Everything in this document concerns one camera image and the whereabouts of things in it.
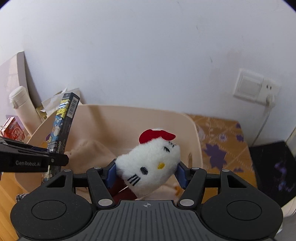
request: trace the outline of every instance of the dark red fabric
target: dark red fabric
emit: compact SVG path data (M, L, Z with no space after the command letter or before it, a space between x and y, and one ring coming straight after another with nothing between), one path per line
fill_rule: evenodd
M157 139L159 137L163 138L164 140L171 141L171 140L174 140L176 136L174 134L171 134L171 133L164 131L164 130L154 131L154 130L149 129L149 130L144 131L140 135L139 142L141 144L143 144L148 141L151 141L152 139Z
M124 189L125 187L126 187L126 184L124 183L124 181L118 177L113 187L109 189L109 193L113 197L116 204L118 204L120 200L137 199L137 196L129 188Z

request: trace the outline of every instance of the boxed product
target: boxed product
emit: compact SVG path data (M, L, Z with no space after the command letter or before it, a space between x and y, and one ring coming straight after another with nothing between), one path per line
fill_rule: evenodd
M49 137L47 146L49 152L64 153L79 99L80 98L72 92L64 94Z
M5 124L0 130L0 133L3 137L17 140L17 141L24 141L25 139L25 133L18 124L15 117L10 117L7 119Z

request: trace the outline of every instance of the plaid fabric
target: plaid fabric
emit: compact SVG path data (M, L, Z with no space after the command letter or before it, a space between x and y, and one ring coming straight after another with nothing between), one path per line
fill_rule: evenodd
M222 169L229 169L257 187L249 148L240 124L235 120L189 116L195 122L200 138L203 168L213 174L219 174ZM217 193L217 188L206 188L202 202Z
M23 199L28 193L22 193L22 194L18 194L16 196L16 201L19 202L21 199Z

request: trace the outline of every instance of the bottle cap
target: bottle cap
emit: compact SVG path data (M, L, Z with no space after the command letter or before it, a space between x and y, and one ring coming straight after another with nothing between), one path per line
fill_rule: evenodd
M13 90L9 95L9 100L14 109L24 104L29 98L29 94L25 87L20 86Z

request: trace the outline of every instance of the blue gripper pad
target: blue gripper pad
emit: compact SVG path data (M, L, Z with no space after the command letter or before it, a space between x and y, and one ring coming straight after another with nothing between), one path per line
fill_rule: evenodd
M177 166L175 177L178 180L181 188L185 189L188 186L188 180L186 179L185 170L182 168L180 163Z
M115 180L116 180L116 165L114 163L112 167L110 167L110 169L108 170L108 175L105 180L105 186L107 188L112 188L115 183Z

